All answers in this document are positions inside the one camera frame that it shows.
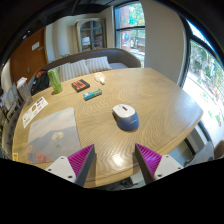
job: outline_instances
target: paper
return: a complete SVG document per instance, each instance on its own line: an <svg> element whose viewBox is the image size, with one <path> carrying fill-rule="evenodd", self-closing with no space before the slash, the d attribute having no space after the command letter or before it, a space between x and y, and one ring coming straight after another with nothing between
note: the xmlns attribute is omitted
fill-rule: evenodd
<svg viewBox="0 0 224 224"><path fill-rule="evenodd" d="M36 48L38 48L39 46L40 46L40 42L35 43L35 44L32 46L32 51L35 50Z"/></svg>
<svg viewBox="0 0 224 224"><path fill-rule="evenodd" d="M23 115L23 127L25 128L30 121L44 108L48 105L48 102L41 97L29 110Z"/></svg>

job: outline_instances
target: cabinet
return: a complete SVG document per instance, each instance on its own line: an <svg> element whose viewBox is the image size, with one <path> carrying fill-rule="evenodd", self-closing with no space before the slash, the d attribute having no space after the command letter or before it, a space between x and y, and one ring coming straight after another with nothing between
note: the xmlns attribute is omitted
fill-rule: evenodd
<svg viewBox="0 0 224 224"><path fill-rule="evenodd" d="M81 19L75 24L79 52L106 48L104 19Z"/></svg>

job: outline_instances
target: bag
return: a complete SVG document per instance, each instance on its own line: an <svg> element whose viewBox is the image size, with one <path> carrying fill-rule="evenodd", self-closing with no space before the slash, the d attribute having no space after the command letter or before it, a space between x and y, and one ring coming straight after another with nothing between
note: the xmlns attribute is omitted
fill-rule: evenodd
<svg viewBox="0 0 224 224"><path fill-rule="evenodd" d="M49 87L49 78L47 71L41 70L37 72L36 77L34 79L32 88L31 88L31 95L35 95L39 92L41 92L44 89L47 89Z"/></svg>

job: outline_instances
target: card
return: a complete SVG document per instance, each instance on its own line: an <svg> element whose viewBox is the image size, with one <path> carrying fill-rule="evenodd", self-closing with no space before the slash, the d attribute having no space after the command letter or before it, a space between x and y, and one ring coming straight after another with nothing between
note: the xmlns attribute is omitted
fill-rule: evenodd
<svg viewBox="0 0 224 224"><path fill-rule="evenodd" d="M26 128L30 121L32 121L32 119L47 105L48 102L44 99L44 97L41 97L35 104L33 104L23 115L23 127Z"/></svg>
<svg viewBox="0 0 224 224"><path fill-rule="evenodd" d="M13 153L12 160L18 162L18 153Z"/></svg>

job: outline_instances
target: mat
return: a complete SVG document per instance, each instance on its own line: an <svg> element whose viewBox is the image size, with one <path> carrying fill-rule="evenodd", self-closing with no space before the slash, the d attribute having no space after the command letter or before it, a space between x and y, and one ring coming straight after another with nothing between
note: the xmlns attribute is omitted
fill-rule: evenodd
<svg viewBox="0 0 224 224"><path fill-rule="evenodd" d="M48 163L81 149L72 107L58 111L30 126L27 156L30 164Z"/></svg>

